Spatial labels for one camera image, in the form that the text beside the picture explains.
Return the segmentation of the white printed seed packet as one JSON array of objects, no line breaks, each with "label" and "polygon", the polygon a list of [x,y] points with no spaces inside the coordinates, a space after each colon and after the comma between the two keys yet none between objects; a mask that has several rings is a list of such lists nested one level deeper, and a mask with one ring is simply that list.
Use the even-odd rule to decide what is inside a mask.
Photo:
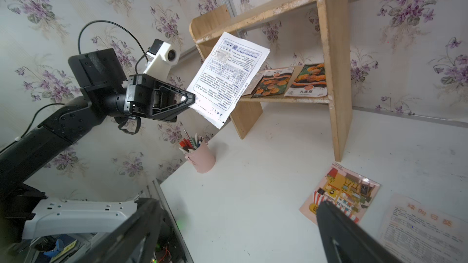
[{"label": "white printed seed packet", "polygon": [[190,108],[221,129],[269,54],[266,47],[224,32],[187,88],[196,96]]}]

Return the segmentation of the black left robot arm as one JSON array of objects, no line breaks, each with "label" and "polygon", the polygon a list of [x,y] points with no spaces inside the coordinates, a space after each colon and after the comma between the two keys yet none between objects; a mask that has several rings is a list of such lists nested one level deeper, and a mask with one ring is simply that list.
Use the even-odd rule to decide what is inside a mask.
[{"label": "black left robot arm", "polygon": [[1,151],[2,216],[15,242],[29,239],[26,224],[36,218],[34,208],[45,198],[43,192],[26,184],[40,168],[107,117],[125,131],[129,120],[176,122],[195,103],[195,94],[166,82],[179,57],[173,45],[157,39],[143,52],[146,69],[130,76],[125,75],[111,48],[69,58],[81,96],[62,105],[37,127],[29,127]]}]

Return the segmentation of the pink white seed packet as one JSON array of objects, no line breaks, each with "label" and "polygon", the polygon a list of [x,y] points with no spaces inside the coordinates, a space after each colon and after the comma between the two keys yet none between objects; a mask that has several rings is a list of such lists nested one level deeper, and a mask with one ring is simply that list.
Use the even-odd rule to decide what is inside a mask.
[{"label": "pink white seed packet", "polygon": [[394,194],[379,242],[404,263],[466,263],[468,223]]}]

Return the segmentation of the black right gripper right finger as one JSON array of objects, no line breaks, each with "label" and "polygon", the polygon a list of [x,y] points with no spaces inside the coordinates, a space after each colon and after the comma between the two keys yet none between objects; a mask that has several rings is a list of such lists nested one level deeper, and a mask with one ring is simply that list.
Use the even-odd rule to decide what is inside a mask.
[{"label": "black right gripper right finger", "polygon": [[322,202],[316,216],[329,263],[398,263],[400,261],[332,202]]}]

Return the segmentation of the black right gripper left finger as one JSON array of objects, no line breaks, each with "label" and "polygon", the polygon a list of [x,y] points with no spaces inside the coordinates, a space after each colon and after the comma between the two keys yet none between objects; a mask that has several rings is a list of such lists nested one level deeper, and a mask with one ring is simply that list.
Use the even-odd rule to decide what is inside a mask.
[{"label": "black right gripper left finger", "polygon": [[136,212],[79,263],[150,263],[162,228],[163,208],[154,198],[141,198]]}]

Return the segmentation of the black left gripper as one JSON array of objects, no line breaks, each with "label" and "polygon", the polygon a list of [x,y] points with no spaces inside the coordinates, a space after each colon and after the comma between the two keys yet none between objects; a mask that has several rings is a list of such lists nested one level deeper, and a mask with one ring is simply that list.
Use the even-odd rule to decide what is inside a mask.
[{"label": "black left gripper", "polygon": [[147,74],[134,74],[127,80],[123,115],[176,122],[177,117],[188,110],[195,100],[194,93]]}]

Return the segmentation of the colourful cartoon seed packet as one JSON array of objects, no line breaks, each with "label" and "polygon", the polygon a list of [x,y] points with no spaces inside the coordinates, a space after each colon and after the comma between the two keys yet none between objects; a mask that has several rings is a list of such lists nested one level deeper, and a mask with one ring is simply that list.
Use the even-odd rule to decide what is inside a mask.
[{"label": "colourful cartoon seed packet", "polygon": [[299,211],[316,224],[319,206],[331,202],[357,224],[379,189],[379,183],[334,163]]}]

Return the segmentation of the orange flower seed packet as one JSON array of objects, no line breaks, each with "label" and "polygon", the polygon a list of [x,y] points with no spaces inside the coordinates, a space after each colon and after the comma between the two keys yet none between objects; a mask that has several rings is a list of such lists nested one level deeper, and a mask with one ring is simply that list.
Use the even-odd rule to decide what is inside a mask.
[{"label": "orange flower seed packet", "polygon": [[286,97],[325,97],[327,95],[325,65],[304,65],[299,75],[286,90]]}]

